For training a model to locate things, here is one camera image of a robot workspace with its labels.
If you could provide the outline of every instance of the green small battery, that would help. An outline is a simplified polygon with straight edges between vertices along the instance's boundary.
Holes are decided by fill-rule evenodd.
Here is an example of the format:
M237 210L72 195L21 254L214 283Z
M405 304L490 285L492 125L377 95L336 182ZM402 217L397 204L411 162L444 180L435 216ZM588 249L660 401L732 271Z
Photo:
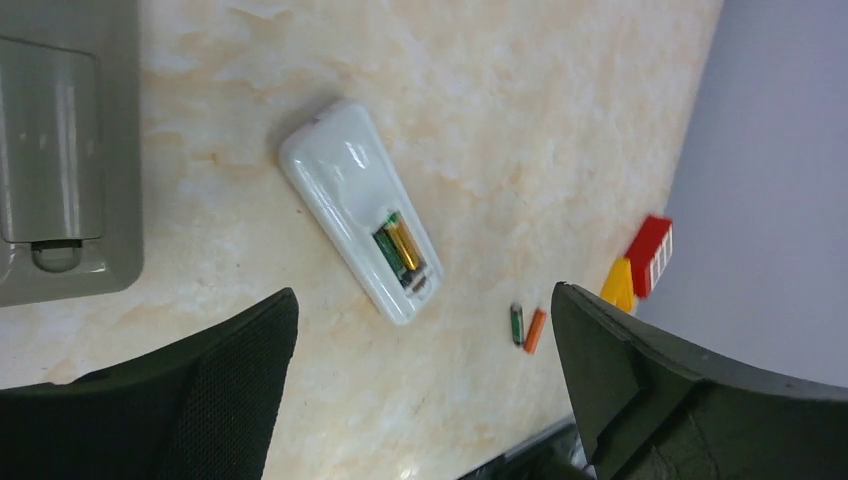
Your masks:
M521 305L513 303L509 307L509 316L512 323L512 343L521 347L524 345L524 311Z
M386 257L386 262L389 263L389 267L391 267L401 286L406 288L412 282L412 279L406 267L403 266L403 261L400 259L394 245L392 245L389 235L383 229L380 229L374 232L373 236L374 241L377 242L377 246L380 248L380 252Z

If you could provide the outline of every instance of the white wall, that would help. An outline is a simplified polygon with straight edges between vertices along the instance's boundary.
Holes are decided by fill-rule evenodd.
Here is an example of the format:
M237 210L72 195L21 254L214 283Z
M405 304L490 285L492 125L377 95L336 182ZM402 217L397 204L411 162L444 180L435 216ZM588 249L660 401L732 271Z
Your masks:
M848 1L727 0L637 316L848 386Z

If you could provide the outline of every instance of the small battery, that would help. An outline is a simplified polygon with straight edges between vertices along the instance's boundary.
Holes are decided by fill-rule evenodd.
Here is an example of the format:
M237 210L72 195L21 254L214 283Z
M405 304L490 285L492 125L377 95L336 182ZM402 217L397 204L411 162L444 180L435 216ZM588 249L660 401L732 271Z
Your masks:
M406 228L403 218L398 212L389 215L388 220L383 225L383 229L389 235L404 266L410 271L418 270L421 265L421 257L418 255L418 249L415 247L415 242Z
M395 250L388 234L382 229L377 230L374 232L374 240L377 242L380 252L386 257L386 262L389 263L401 286L406 288L412 282L412 278L410 272L403 266L403 261Z
M512 323L512 343L521 347L524 345L524 311L521 305L513 303L509 307L509 316Z

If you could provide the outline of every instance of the orange small battery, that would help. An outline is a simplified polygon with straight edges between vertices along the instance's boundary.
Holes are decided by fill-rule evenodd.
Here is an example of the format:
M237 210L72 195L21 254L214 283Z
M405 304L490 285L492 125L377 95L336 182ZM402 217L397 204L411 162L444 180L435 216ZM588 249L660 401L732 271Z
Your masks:
M537 308L536 313L533 314L533 322L530 324L530 331L527 332L527 339L524 341L524 351L530 355L536 353L536 345L539 344L542 327L545 326L547 316L548 314L540 308Z

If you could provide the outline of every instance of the table surface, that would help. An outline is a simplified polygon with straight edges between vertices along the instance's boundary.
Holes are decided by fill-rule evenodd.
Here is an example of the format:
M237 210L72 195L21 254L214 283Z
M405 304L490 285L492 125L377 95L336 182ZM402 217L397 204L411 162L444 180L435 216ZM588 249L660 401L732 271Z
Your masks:
M550 326L661 212L719 0L146 0L144 272L0 310L0 388L74 378L283 287L299 338L267 478L449 479L571 412ZM277 166L316 109L366 104L445 266L382 318Z

